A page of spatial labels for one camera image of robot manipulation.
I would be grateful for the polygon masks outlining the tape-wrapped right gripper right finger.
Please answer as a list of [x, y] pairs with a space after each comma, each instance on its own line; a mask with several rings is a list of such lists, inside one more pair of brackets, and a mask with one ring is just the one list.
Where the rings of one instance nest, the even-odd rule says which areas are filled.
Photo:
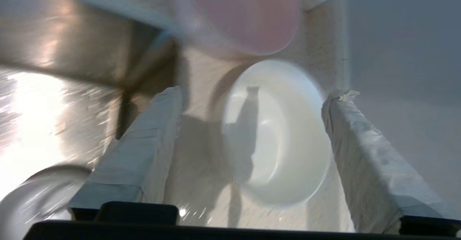
[[447, 205], [356, 107], [357, 91], [322, 106], [336, 168], [358, 233], [450, 233]]

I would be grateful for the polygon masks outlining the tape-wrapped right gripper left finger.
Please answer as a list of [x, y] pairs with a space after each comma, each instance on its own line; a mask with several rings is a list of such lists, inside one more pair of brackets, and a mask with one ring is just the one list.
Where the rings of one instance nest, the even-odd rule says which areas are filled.
[[124, 135], [111, 141], [70, 207], [99, 209], [110, 201], [162, 203], [182, 111], [178, 86], [156, 94]]

